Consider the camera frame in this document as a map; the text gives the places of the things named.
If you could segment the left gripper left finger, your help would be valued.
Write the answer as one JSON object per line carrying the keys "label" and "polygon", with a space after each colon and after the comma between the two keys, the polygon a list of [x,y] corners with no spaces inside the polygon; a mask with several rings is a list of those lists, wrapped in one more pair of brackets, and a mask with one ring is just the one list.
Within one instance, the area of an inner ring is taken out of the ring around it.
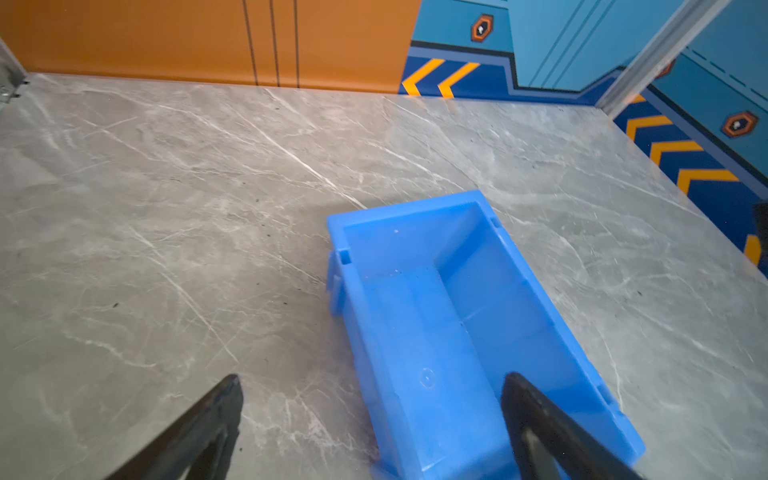
{"label": "left gripper left finger", "polygon": [[239,436],[243,390],[229,374],[111,479],[224,479]]}

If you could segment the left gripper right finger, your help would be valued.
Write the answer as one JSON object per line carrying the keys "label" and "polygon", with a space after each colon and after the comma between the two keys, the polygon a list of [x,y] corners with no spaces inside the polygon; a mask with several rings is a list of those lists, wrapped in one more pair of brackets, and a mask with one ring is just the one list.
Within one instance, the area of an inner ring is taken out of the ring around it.
{"label": "left gripper right finger", "polygon": [[639,479],[523,375],[506,375],[501,409],[522,479]]}

